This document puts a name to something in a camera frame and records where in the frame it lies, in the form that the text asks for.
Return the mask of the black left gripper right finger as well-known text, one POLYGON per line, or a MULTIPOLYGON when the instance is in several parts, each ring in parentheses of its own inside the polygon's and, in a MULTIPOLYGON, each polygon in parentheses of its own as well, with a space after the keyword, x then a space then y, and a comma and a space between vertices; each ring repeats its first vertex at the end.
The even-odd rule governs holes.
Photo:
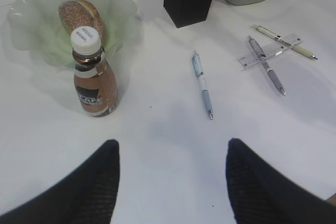
POLYGON ((335 206, 273 168, 238 138, 228 142, 228 198, 237 223, 335 223, 335 206))

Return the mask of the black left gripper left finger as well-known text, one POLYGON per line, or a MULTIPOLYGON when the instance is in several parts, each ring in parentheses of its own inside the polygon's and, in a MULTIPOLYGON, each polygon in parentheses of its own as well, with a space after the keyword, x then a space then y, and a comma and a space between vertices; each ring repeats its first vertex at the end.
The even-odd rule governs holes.
POLYGON ((64 179, 2 214, 1 223, 110 223, 119 181, 119 143, 107 140, 64 179))

